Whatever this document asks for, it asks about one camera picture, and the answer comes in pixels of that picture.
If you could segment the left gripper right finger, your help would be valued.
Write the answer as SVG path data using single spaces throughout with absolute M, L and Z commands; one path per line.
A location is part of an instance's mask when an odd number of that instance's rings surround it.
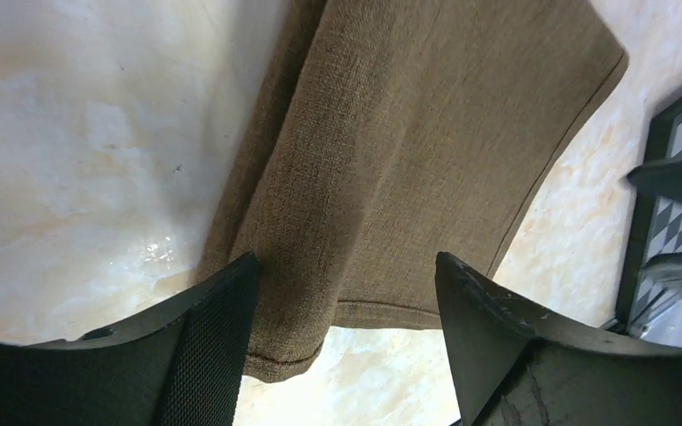
M 682 425 L 682 348 L 587 326 L 440 252 L 463 425 Z

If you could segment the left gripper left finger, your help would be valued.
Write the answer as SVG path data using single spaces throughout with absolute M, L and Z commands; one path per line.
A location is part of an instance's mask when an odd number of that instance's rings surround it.
M 258 303 L 247 253 L 77 340 L 0 343 L 0 425 L 229 425 Z

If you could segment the brown cloth napkin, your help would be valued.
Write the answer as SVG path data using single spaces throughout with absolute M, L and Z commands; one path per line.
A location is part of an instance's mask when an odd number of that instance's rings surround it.
M 244 373 L 438 328 L 436 255 L 493 275 L 627 66 L 588 1 L 290 2 L 198 267 L 261 263 Z

